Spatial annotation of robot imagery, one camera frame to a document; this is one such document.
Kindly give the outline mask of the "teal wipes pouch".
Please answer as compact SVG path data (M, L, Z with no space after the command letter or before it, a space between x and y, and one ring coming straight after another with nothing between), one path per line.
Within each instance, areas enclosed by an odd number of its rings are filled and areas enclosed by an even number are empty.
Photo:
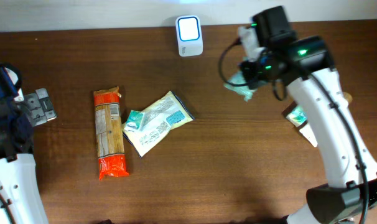
M228 80L232 83L243 83L244 82L244 76L241 71L236 72L233 76L230 77ZM230 84L225 83L223 86L227 88L228 90L231 90L241 96L243 96L243 99L245 102L248 102L250 99L252 99L254 93L257 91L258 88L261 86L267 84L267 82L261 81L258 83L258 85L255 86L255 89L250 89L248 86L232 86Z

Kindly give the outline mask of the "small teal tissue pack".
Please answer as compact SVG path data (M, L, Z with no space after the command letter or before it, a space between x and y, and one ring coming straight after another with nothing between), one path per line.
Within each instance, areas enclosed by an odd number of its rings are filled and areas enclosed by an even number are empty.
M288 109L285 118L289 120L295 127L299 127L307 121L307 116L304 113L304 110L296 104Z
M138 132L142 128L145 113L142 111L131 110L127 121L124 125L124 130L127 132Z

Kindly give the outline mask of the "white lotion tube gold cap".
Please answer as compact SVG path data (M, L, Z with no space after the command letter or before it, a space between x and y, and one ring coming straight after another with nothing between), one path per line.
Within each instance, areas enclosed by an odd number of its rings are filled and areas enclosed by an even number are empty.
M351 96L351 94L344 92L343 96L348 102L348 104L350 104L353 101L353 97ZM302 126L299 127L299 132L301 133L301 135L303 135L303 137L306 140L308 140L311 143L313 147L317 147L318 143L316 137L308 122L305 122Z

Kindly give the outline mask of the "cream wet wipes pack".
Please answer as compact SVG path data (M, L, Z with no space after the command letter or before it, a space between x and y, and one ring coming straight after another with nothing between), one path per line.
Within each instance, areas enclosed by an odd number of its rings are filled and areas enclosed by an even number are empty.
M182 100L172 91L146 109L142 128L138 132L127 132L123 136L131 143L140 157L160 143L171 130L194 120Z

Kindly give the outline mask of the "orange spaghetti package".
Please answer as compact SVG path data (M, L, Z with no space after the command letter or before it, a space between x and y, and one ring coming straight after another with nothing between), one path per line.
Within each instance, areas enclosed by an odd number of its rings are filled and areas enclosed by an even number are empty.
M119 87L93 92L99 179L128 176Z

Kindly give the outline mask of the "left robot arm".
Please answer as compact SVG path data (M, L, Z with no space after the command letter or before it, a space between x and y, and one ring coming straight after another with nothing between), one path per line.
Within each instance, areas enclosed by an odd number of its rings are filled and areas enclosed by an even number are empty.
M0 223L48 223L36 178L34 128L56 117L45 88L23 94L20 71L0 62Z

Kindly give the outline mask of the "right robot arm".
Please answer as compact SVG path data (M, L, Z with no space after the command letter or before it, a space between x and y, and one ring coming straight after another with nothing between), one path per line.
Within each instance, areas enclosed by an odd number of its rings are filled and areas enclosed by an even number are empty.
M253 16L242 27L247 54L241 70L251 88L282 82L307 117L322 156L327 183L311 188L306 203L284 223L341 223L377 206L377 162L365 146L341 89L324 40L298 39L281 6Z

